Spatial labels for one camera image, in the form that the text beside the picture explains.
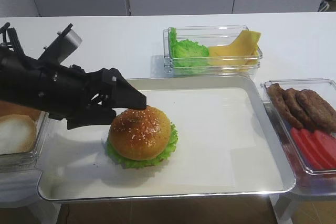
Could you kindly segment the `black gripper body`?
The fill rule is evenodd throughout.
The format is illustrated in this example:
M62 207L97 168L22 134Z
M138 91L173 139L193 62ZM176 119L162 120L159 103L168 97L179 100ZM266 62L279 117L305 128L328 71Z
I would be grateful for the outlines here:
M27 58L25 67L25 106L49 112L55 120L66 119L90 105L88 101L87 73L77 65L60 64Z

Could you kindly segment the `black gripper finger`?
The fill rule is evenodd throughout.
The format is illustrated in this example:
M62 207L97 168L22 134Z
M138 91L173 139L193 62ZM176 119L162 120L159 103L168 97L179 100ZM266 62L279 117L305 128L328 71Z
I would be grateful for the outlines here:
M116 68L87 73L88 101L106 109L144 110L146 96L134 88Z
M72 130L84 126L110 125L116 116L116 111L112 109L87 107L66 117L66 127L68 130Z

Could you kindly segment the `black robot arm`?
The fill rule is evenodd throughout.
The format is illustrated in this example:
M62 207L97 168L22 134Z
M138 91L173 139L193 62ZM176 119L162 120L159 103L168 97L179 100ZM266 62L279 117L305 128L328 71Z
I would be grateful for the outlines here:
M48 112L67 129L110 125L116 109L145 110L146 96L116 68L85 72L77 65L1 50L1 100Z

